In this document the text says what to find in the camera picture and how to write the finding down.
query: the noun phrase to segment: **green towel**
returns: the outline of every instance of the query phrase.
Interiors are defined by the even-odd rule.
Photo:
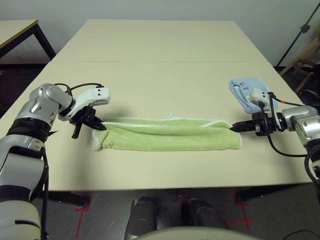
[[[239,149],[242,139],[224,120],[172,117],[151,120],[110,117],[104,131],[92,131],[92,148],[135,151]]]

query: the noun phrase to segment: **white table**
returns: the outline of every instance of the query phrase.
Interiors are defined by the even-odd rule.
[[[301,103],[271,64],[232,21],[89,20],[0,119],[5,135],[29,93],[43,83],[102,83],[109,105],[98,117],[127,116],[223,119],[251,115],[229,90],[235,78],[258,77],[285,101]],[[77,89],[74,95],[84,89]],[[288,108],[280,105],[278,111]],[[49,189],[128,190],[189,187],[259,186],[310,182],[303,159],[279,155],[266,137],[241,134],[239,150],[143,152],[91,150],[92,130],[74,126],[46,142]],[[273,134],[280,151],[305,153],[295,132]]]

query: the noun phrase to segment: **wall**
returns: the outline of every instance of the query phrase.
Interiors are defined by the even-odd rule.
[[[56,52],[87,19],[233,20],[262,54],[276,65],[319,0],[0,0],[0,20],[39,19]],[[315,37],[319,10],[281,65]],[[46,63],[32,36],[0,59],[4,63]]]

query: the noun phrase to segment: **folded towel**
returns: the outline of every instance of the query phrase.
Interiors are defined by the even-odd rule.
[[[106,130],[92,131],[92,148],[135,151],[206,151],[239,149],[242,139],[223,120],[173,117],[151,120],[111,117]]]
[[[254,114],[260,112],[260,107],[250,102],[249,97],[253,89],[261,89],[263,92],[268,93],[268,87],[258,78],[239,78],[229,82],[229,89],[233,95],[238,99],[239,103],[243,106],[245,112]],[[276,109],[279,103],[273,100],[273,107]]]

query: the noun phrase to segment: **red tape mark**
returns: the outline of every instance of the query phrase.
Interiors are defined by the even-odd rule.
[[[92,202],[92,196],[90,196],[89,204],[88,204],[88,206],[86,208],[76,208],[75,209],[76,212],[81,212],[80,218],[79,218],[79,222],[78,222],[78,227],[76,228],[76,232],[75,232],[75,238],[76,239],[79,236],[79,231],[80,231],[80,227],[81,227],[81,223],[82,223],[82,218],[84,216],[84,212],[89,212],[90,206],[91,206],[91,202]]]
[[[244,221],[229,221],[227,222],[226,224],[227,225],[241,225],[241,224],[245,224],[246,226],[246,231],[247,232],[250,232],[250,224],[254,224],[255,221],[253,220],[248,220],[247,218],[247,213],[246,213],[246,209],[245,207],[248,207],[248,203],[238,203],[237,200],[236,200],[236,195],[237,193],[236,192],[233,192],[233,198],[234,198],[234,205],[236,207],[240,207],[242,209],[242,214],[243,214],[243,218],[244,218]]]

